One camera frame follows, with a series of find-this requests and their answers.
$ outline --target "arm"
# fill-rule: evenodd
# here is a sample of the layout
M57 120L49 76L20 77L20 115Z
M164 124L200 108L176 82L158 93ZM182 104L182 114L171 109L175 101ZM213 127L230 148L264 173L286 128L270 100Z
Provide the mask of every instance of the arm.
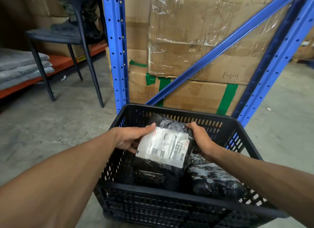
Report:
M307 227L314 227L314 175L293 168L264 162L225 149L209 138L195 122L187 124L208 161L257 191L273 205Z
M0 187L0 227L75 227L114 148L135 153L154 128L113 128L26 170Z

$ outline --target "forearm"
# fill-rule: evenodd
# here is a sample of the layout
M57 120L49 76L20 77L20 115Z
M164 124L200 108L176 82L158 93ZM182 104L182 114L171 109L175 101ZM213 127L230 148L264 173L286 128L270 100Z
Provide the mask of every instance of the forearm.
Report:
M314 227L314 175L214 145L206 156L308 227Z
M114 147L113 131L58 153L0 188L0 227L75 227Z

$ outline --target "black plastic crate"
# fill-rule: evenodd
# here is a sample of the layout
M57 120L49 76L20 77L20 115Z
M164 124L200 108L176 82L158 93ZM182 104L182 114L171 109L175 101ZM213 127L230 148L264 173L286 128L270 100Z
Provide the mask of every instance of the black plastic crate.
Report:
M242 125L229 116L183 111L142 104L125 105L113 127L144 127L153 113L204 127L210 138L227 149L262 160ZM133 185L134 154L115 149L94 193L104 216L122 222L152 227L238 228L257 227L287 215L255 191L236 201L222 201L174 191Z

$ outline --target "concrete floor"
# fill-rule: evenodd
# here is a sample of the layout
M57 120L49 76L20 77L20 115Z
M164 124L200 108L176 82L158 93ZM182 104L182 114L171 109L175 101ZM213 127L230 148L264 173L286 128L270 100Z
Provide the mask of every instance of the concrete floor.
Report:
M53 78L54 103L43 84L0 101L0 185L43 159L108 130L116 117L114 93L104 54L94 59L104 109L85 64L80 65L83 82L71 69ZM68 78L61 82L63 75ZM301 64L288 65L246 126L264 160L314 173L313 82L314 70ZM77 227L136 226L106 220L92 195ZM303 226L288 218L262 227Z

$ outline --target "hand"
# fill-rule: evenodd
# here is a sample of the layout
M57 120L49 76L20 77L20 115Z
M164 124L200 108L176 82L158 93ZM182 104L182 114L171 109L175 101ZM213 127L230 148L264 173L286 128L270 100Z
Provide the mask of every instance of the hand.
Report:
M208 136L206 130L198 126L195 122L188 123L186 126L193 130L195 142L205 155L210 155L210 151L216 145Z
M132 145L137 144L136 139L143 135L149 134L154 131L156 127L155 123L148 125L144 128L139 127L115 127L111 131L116 133L116 148L127 150L131 153L136 153L136 150L132 148Z

